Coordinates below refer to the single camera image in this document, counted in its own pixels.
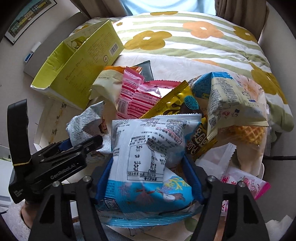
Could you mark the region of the left hand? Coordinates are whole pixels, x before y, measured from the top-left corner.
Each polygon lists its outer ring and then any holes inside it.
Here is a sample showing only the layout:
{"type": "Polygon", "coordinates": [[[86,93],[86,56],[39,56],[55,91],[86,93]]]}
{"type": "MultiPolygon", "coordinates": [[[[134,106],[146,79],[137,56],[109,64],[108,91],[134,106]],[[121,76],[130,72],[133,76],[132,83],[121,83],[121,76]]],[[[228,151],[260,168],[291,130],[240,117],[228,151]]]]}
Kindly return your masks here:
{"type": "Polygon", "coordinates": [[[24,202],[23,207],[21,209],[21,215],[23,217],[23,221],[26,226],[31,229],[33,226],[33,222],[37,215],[40,206],[38,204],[31,204],[27,201],[24,202]]]}

